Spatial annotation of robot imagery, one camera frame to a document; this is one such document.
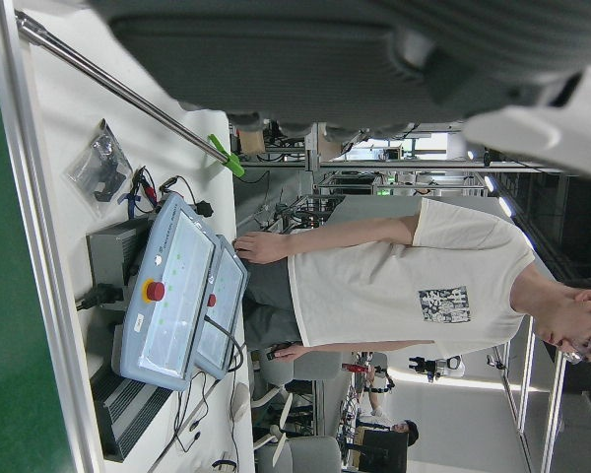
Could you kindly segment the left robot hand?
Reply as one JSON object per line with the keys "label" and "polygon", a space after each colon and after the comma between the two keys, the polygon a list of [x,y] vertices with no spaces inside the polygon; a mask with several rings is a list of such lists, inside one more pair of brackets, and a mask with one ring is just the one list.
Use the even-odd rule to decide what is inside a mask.
{"label": "left robot hand", "polygon": [[591,176],[591,1],[96,1],[176,101],[332,141],[461,121]]}

